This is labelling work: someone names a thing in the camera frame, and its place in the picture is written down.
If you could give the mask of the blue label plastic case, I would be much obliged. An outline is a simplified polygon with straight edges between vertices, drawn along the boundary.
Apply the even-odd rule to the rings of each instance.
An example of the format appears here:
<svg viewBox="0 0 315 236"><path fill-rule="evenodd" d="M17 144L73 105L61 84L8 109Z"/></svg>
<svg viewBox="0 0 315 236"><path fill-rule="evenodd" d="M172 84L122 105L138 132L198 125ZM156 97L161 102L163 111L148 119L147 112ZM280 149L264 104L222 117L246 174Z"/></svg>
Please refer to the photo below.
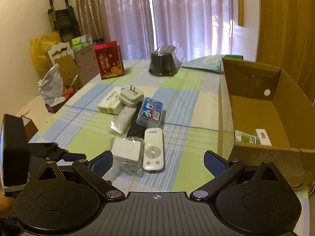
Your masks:
<svg viewBox="0 0 315 236"><path fill-rule="evenodd" d="M144 98L136 123L145 128L159 127L162 119L163 104L152 98Z"/></svg>

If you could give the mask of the white green medicine box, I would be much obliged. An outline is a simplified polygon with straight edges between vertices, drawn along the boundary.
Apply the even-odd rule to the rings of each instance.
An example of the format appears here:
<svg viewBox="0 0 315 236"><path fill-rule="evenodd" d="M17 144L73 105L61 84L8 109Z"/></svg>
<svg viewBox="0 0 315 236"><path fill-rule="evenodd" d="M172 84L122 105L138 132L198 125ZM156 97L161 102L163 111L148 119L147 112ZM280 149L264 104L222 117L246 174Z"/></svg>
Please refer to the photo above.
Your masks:
<svg viewBox="0 0 315 236"><path fill-rule="evenodd" d="M124 103L119 100L119 94L125 87L114 87L97 105L101 113L118 115L124 107Z"/></svg>

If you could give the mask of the small brown box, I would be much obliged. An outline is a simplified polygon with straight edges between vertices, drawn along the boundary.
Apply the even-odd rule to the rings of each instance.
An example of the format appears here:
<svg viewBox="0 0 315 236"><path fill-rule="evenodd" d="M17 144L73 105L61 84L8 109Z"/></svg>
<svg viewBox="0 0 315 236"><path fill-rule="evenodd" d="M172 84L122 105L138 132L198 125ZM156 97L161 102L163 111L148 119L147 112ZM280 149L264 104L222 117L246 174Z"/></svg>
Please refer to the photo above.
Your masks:
<svg viewBox="0 0 315 236"><path fill-rule="evenodd" d="M28 141L32 139L32 137L38 132L38 128L34 124L33 120L31 118L20 116L20 118L23 121L26 138Z"/></svg>

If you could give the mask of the red gift box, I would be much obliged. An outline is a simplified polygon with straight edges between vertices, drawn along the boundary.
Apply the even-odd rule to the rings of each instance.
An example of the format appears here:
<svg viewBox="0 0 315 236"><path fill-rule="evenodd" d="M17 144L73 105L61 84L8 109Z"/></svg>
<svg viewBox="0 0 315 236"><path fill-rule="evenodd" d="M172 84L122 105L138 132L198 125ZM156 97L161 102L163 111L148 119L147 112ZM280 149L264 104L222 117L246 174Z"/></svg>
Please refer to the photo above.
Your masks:
<svg viewBox="0 0 315 236"><path fill-rule="evenodd" d="M117 41L95 45L94 53L102 80L124 75L121 48Z"/></svg>

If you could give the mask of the white cutout gift box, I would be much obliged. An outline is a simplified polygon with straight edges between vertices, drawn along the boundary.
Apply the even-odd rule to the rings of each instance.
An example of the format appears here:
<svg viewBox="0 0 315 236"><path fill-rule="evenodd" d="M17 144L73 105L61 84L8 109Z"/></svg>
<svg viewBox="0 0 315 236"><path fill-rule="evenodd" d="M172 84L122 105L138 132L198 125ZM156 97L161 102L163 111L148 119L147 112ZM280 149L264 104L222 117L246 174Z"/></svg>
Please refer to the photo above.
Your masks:
<svg viewBox="0 0 315 236"><path fill-rule="evenodd" d="M55 65L56 60L64 56L71 56L74 60L74 52L70 47L70 43L58 43L53 45L53 47L47 52L51 65Z"/></svg>

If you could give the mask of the white power adapter plug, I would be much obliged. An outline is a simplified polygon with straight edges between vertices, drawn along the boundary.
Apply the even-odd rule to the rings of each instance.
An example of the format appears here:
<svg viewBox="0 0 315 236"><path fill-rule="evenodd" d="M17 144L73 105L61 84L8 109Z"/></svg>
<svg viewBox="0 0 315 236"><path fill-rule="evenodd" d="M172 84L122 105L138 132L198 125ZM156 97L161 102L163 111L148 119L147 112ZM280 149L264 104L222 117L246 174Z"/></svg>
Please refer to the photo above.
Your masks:
<svg viewBox="0 0 315 236"><path fill-rule="evenodd" d="M119 100L127 107L136 107L144 100L144 92L135 86L123 87L119 93Z"/></svg>

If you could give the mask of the grey item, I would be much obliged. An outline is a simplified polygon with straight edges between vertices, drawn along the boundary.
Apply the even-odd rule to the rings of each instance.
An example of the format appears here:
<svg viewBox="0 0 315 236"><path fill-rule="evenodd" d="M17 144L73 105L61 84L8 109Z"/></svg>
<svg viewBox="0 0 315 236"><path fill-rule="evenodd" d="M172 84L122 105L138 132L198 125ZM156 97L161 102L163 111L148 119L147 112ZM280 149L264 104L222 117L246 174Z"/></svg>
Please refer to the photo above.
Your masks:
<svg viewBox="0 0 315 236"><path fill-rule="evenodd" d="M110 122L109 132L117 135L125 134L136 110L136 107L124 106L119 114Z"/></svg>

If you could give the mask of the yellow plastic bag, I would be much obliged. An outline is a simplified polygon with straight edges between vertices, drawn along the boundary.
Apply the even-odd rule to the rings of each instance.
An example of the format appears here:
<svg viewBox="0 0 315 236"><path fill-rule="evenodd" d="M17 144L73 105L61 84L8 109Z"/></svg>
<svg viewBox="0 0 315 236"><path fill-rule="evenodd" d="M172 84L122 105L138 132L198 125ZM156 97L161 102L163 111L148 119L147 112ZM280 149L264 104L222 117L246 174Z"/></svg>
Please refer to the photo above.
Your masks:
<svg viewBox="0 0 315 236"><path fill-rule="evenodd" d="M53 45L60 42L57 32L36 37L29 41L31 49L31 60L36 71L44 71L48 66L46 55Z"/></svg>

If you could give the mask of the green mailer bag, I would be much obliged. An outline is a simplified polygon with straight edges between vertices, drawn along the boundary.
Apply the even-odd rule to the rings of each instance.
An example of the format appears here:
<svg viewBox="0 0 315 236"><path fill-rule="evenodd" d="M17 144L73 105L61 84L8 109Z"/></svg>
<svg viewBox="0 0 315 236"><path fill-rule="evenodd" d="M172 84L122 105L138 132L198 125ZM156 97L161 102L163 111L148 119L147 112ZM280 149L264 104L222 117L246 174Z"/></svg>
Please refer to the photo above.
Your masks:
<svg viewBox="0 0 315 236"><path fill-rule="evenodd" d="M223 72L223 66L222 66L223 58L238 59L238 60L244 59L242 55L233 55L233 54L209 55L209 56L194 59L191 61L184 61L182 63L182 67L190 68L190 69L205 70L205 71L210 71L212 73L220 74L221 72Z"/></svg>

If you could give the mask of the crumpled clear plastic bag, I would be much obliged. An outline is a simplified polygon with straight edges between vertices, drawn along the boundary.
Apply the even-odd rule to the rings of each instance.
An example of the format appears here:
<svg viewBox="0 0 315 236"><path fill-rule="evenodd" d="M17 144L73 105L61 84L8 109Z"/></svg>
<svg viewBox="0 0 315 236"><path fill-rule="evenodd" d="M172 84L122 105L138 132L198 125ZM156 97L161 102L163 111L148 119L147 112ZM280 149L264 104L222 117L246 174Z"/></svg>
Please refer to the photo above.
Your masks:
<svg viewBox="0 0 315 236"><path fill-rule="evenodd" d="M49 107L54 107L65 100L65 87L59 65L56 63L44 76L38 81L38 94L42 96L44 102Z"/></svg>

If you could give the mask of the white remote control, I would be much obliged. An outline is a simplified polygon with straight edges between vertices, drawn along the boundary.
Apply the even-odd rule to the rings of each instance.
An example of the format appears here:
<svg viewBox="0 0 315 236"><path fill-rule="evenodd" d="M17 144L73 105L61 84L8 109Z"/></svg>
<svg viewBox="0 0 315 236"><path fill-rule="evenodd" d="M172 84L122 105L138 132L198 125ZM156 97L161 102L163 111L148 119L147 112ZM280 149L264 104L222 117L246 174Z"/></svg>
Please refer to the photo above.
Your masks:
<svg viewBox="0 0 315 236"><path fill-rule="evenodd" d="M144 135L143 169L161 171L164 168L163 133L160 127L148 128Z"/></svg>

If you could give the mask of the pink sheer curtain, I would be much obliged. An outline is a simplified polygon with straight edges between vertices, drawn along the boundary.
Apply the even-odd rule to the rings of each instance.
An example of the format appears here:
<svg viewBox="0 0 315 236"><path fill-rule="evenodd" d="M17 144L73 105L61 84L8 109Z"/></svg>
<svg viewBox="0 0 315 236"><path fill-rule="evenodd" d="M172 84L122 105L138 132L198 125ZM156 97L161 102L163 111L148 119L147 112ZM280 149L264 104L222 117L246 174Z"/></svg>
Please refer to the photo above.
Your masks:
<svg viewBox="0 0 315 236"><path fill-rule="evenodd" d="M232 0L105 0L105 11L124 59L149 59L164 45L182 61L231 53Z"/></svg>

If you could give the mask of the black remote control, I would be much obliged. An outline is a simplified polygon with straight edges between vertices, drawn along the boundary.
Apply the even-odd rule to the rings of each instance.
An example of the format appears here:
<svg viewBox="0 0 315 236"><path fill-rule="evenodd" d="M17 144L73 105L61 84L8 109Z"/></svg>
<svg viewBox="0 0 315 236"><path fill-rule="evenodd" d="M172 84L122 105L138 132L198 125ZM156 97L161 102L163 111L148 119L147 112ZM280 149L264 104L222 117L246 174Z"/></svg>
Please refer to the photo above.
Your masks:
<svg viewBox="0 0 315 236"><path fill-rule="evenodd" d="M138 137L138 138L144 138L145 135L145 130L146 128L143 126L140 126L136 123L136 120L138 118L138 113L142 107L142 102L139 102L137 105L136 113L134 114L128 133L127 137Z"/></svg>

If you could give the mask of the white adapter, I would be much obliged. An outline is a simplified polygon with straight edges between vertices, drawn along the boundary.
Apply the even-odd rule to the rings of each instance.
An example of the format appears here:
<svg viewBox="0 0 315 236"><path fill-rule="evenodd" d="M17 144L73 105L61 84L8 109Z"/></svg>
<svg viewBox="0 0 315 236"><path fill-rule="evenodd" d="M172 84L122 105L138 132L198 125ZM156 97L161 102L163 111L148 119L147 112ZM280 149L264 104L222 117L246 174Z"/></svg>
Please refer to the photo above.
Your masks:
<svg viewBox="0 0 315 236"><path fill-rule="evenodd" d="M142 170L144 140L138 137L114 138L110 151L113 167L126 173L139 174Z"/></svg>

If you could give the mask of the tan cardboard box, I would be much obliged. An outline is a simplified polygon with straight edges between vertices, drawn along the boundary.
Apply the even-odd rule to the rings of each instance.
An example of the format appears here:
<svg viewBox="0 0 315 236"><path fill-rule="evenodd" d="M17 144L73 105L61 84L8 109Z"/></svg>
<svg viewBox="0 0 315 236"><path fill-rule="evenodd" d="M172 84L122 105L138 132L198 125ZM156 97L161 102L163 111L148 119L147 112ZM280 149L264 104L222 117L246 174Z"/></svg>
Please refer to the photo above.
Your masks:
<svg viewBox="0 0 315 236"><path fill-rule="evenodd" d="M56 63L59 65L59 72L63 80L65 87L70 87L75 76L77 79L73 83L72 87L76 90L81 89L83 84L80 79L79 70L76 66L76 63L71 56L64 56L56 59Z"/></svg>

